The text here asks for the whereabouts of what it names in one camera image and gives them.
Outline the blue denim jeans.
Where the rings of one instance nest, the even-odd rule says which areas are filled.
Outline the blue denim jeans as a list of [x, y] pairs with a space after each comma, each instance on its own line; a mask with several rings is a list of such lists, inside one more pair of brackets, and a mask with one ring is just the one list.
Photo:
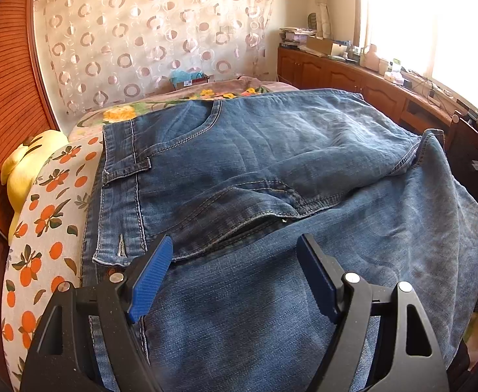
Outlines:
[[335, 329], [297, 262], [310, 234], [368, 282], [410, 282], [451, 363], [478, 297], [478, 203], [443, 139], [342, 90], [189, 100], [107, 125], [82, 280], [170, 236], [134, 327], [159, 386], [303, 391]]

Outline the orange fruit print bedsheet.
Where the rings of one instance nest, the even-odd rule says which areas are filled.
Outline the orange fruit print bedsheet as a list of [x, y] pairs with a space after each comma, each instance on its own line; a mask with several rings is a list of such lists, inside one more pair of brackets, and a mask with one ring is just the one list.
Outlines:
[[87, 209], [103, 150], [103, 134], [69, 142], [36, 177], [7, 257], [1, 309], [4, 357], [18, 390], [41, 315], [63, 281], [81, 283]]

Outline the yellow plush toy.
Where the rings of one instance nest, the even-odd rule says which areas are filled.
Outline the yellow plush toy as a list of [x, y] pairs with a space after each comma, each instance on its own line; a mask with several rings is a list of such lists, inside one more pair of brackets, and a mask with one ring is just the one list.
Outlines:
[[14, 211], [8, 232], [9, 245], [12, 243], [20, 212], [36, 177], [47, 159], [67, 143], [67, 137], [62, 132], [47, 130], [25, 139], [4, 161], [0, 180], [7, 189], [7, 196]]

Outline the floral flower blanket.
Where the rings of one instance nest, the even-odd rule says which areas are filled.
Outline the floral flower blanket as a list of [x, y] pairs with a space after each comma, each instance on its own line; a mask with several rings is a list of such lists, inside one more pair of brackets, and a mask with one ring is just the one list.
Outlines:
[[79, 141], [100, 133], [104, 125], [130, 121], [138, 116], [154, 111], [162, 111], [190, 100], [213, 101], [256, 96], [266, 93], [294, 91], [296, 87], [279, 81], [259, 81], [243, 76], [229, 81], [216, 81], [188, 86], [165, 94], [149, 96], [132, 103], [112, 105], [111, 107], [90, 111], [72, 129], [69, 142]]

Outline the cardboard box on cabinet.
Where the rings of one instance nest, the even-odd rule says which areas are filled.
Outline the cardboard box on cabinet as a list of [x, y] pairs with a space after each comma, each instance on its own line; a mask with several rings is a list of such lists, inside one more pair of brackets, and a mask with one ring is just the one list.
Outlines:
[[305, 45], [308, 49], [317, 51], [325, 56], [342, 56], [347, 51], [347, 44], [344, 41], [318, 38], [316, 36], [309, 36]]

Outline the long wooden cabinet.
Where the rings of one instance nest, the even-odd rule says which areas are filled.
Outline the long wooden cabinet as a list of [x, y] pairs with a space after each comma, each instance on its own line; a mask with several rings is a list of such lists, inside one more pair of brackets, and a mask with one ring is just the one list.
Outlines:
[[413, 132], [430, 127], [446, 131], [456, 113], [440, 97], [429, 97], [422, 86], [409, 90], [360, 66], [283, 45], [278, 49], [277, 76], [301, 90], [330, 88], [360, 93], [370, 105]]

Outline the blue item on box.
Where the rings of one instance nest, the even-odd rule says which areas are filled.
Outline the blue item on box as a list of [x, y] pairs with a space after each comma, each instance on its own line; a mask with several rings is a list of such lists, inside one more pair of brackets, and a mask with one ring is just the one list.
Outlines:
[[191, 86], [195, 81], [204, 80], [205, 75], [202, 72], [188, 72], [176, 69], [172, 72], [169, 80], [176, 89]]

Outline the circle pattern lace curtain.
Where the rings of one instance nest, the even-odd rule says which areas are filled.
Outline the circle pattern lace curtain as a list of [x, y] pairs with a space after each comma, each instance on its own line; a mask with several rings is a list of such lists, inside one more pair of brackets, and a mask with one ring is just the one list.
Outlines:
[[162, 93], [183, 73], [266, 76], [274, 0], [35, 0], [36, 48], [57, 123]]

